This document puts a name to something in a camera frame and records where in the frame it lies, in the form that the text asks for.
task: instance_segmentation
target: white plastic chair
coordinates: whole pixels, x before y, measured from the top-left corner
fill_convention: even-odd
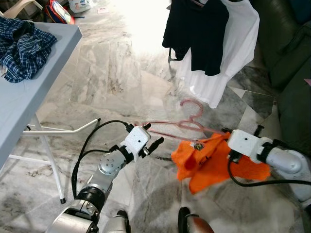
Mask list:
[[[43,10],[43,7],[35,0],[19,0],[14,6],[12,6],[6,12],[4,13],[0,12],[0,16],[6,18],[15,18],[19,14],[19,12],[30,3],[35,4],[40,10]]]

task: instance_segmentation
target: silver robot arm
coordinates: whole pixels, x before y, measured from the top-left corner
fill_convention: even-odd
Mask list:
[[[119,171],[132,160],[149,155],[164,141],[161,137],[147,149],[145,146],[151,137],[146,128],[134,127],[120,147],[101,158],[97,170],[77,198],[55,219],[46,233],[99,232],[97,224],[100,212]]]
[[[258,138],[242,130],[233,130],[228,140],[229,147],[248,156],[254,163],[266,163],[284,179],[311,182],[309,160],[295,150],[286,150],[270,138]],[[303,207],[311,204],[311,186],[289,184]]]

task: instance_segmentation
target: plastic hanger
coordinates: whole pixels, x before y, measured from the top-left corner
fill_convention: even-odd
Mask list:
[[[144,122],[141,125],[142,126],[146,126],[147,124],[151,124],[151,125],[155,125],[155,124],[170,124],[170,125],[175,125],[175,126],[181,128],[181,129],[193,130],[193,131],[197,131],[197,132],[218,133],[220,135],[224,135],[225,134],[224,132],[204,127],[199,122],[194,120],[195,118],[200,118],[203,115],[203,105],[199,101],[194,100],[194,99],[184,99],[184,100],[182,100],[180,102],[180,106],[183,106],[185,103],[196,104],[200,108],[199,112],[197,114],[190,115],[189,119],[181,120],[181,121],[178,121],[178,122],[165,121],[165,120],[152,120],[152,121]],[[196,127],[188,126],[186,124],[194,124],[194,125],[196,125]],[[190,142],[202,144],[202,142],[199,142],[199,141],[197,141],[195,139],[180,137],[180,136],[172,135],[170,133],[159,132],[159,131],[156,131],[156,130],[153,130],[153,129],[148,129],[148,131],[156,133],[156,134],[159,134],[159,135],[164,135],[164,136],[172,137],[172,138],[175,138],[175,139],[180,139],[180,140],[184,140],[184,141],[190,141]]]

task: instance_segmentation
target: black shirt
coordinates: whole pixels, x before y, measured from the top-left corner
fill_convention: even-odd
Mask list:
[[[223,41],[229,12],[220,0],[200,7],[191,0],[172,0],[162,46],[173,48],[182,60],[191,48],[191,70],[220,73]]]

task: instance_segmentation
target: blue plaid shirt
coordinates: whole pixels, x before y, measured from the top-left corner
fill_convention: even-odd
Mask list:
[[[56,41],[31,22],[0,17],[0,65],[8,69],[5,79],[11,83],[31,79],[46,63]]]

